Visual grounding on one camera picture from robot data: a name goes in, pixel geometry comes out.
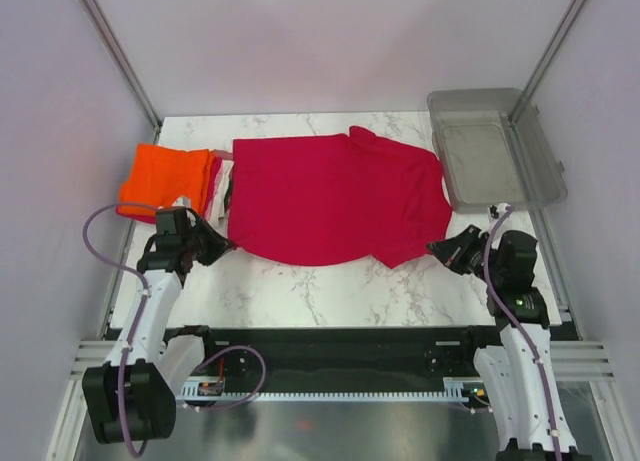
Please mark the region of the crimson red t shirt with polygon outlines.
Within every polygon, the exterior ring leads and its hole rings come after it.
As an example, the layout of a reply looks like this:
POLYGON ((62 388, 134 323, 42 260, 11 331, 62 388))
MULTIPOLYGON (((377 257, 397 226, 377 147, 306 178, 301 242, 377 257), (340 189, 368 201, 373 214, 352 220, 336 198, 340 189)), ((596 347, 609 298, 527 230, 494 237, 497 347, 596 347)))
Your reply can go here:
POLYGON ((436 155, 360 126, 346 133, 236 139, 228 235, 279 263, 372 256, 395 268, 446 237, 452 208, 436 155))

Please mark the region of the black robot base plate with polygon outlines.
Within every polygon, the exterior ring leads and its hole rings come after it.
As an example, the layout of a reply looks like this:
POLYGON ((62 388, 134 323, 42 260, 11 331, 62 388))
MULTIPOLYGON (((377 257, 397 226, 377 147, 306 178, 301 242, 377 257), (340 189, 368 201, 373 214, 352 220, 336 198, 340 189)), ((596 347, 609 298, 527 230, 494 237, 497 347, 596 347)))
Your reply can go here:
POLYGON ((247 328, 187 326, 166 331, 171 339, 197 335, 211 357, 234 352, 204 368, 251 391, 266 386, 373 391, 442 388, 447 378, 474 378, 478 347, 499 342, 493 326, 449 328, 247 328))

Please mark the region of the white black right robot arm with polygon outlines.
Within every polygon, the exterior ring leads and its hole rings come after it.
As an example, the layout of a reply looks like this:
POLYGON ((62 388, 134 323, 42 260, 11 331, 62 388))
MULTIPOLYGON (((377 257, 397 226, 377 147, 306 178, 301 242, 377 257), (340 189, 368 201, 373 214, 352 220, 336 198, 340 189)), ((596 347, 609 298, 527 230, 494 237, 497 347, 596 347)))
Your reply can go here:
POLYGON ((537 241, 522 231, 497 237, 470 225, 428 246, 450 271, 487 287, 499 342, 472 340, 458 349, 467 373, 479 374, 500 442, 499 460, 585 460, 558 393, 551 361, 547 305, 534 287, 537 241))

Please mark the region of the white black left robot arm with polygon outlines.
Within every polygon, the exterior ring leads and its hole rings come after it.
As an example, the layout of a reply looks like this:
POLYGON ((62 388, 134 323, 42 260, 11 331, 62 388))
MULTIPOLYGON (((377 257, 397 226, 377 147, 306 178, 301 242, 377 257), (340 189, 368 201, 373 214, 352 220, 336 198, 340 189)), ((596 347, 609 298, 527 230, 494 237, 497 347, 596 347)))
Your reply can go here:
POLYGON ((103 364, 82 378, 99 443, 123 443, 138 457, 148 441, 171 435, 177 393, 193 371, 215 370, 220 352, 197 335, 165 341, 169 316, 193 266, 210 266, 233 248, 192 208, 156 211, 155 232, 130 270, 138 298, 103 364))

